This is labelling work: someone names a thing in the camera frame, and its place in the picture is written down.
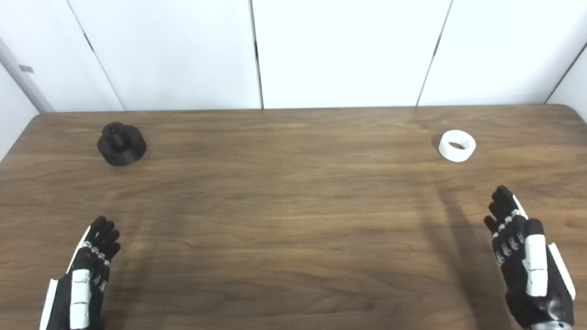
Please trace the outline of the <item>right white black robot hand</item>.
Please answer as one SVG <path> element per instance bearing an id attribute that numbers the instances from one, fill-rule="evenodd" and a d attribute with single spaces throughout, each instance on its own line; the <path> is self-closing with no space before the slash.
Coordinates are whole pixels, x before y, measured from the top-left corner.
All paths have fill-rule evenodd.
<path id="1" fill-rule="evenodd" d="M 525 330 L 571 330 L 576 290 L 541 220 L 528 217 L 515 194 L 497 186 L 484 224 L 506 285 L 505 301 Z"/>

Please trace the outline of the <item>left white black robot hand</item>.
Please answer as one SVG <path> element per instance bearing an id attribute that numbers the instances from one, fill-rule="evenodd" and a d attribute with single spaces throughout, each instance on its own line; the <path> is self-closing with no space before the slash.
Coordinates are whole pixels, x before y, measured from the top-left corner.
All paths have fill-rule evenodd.
<path id="1" fill-rule="evenodd" d="M 112 259 L 120 251 L 119 230 L 105 216 L 86 229 L 69 266 L 51 279 L 39 322 L 40 330 L 103 330 L 101 317 Z"/>

